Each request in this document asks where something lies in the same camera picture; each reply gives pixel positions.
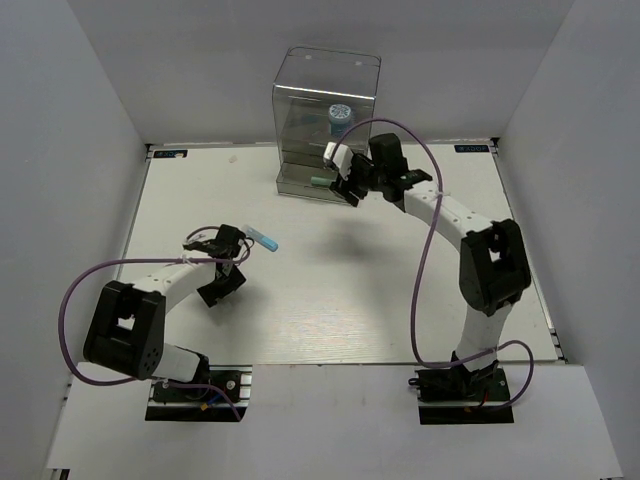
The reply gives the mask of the blue highlighter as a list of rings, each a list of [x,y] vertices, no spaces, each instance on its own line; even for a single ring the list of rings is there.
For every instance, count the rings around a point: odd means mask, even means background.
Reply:
[[[247,238],[253,240],[255,243],[259,244],[266,250],[270,252],[276,252],[278,250],[279,245],[275,240],[256,230],[255,228],[249,225],[244,225],[241,230]]]

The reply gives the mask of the green highlighter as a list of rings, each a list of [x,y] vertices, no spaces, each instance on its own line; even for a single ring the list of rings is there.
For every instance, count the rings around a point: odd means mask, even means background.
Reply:
[[[313,187],[328,188],[331,185],[332,180],[324,177],[312,176],[310,179],[310,183]]]

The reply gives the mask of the blue white round tape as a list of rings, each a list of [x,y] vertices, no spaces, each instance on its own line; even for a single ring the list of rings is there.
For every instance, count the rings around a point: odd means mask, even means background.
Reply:
[[[329,134],[341,137],[353,120],[353,109],[343,103],[335,103],[328,108]]]

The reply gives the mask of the clear plastic drawer organizer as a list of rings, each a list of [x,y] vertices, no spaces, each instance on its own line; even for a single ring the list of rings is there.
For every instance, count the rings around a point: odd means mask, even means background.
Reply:
[[[373,117],[380,68],[381,58],[370,54],[309,46],[287,51],[272,87],[279,194],[342,201],[329,187],[310,183],[312,176],[336,179],[323,162],[326,145],[340,138],[329,134],[328,108],[335,103],[349,105],[353,109],[350,127]],[[326,133],[311,138],[316,130]]]

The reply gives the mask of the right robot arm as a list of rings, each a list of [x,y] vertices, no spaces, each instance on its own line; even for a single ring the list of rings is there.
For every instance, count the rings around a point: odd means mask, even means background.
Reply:
[[[488,385],[497,365],[502,330],[513,306],[531,284],[521,229],[515,220],[487,218],[445,194],[439,170],[412,169],[400,139],[375,136],[366,155],[336,142],[323,161],[336,174],[331,191],[352,206],[378,192],[401,212],[426,223],[459,254],[458,285],[467,304],[461,339],[451,364],[453,390],[472,399]]]

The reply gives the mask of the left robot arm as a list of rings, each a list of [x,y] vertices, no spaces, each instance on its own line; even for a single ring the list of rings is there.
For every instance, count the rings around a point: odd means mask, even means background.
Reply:
[[[192,294],[211,308],[238,290],[246,278],[239,270],[246,234],[230,225],[213,238],[188,237],[183,248],[193,259],[163,260],[163,267],[134,282],[107,283],[83,347],[84,359],[137,380],[177,381],[188,398],[211,387],[206,356],[165,342],[167,314]]]

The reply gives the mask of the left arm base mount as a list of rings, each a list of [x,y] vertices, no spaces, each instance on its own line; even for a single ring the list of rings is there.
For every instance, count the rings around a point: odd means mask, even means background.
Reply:
[[[147,401],[149,422],[235,423],[250,402],[252,366],[210,366],[204,380],[192,385],[154,379]]]

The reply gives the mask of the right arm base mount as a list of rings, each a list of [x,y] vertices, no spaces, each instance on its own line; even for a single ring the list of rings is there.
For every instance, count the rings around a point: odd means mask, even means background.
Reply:
[[[470,390],[456,390],[449,370],[417,370],[408,380],[417,394],[421,425],[499,425],[513,424],[511,399],[505,372],[498,368]]]

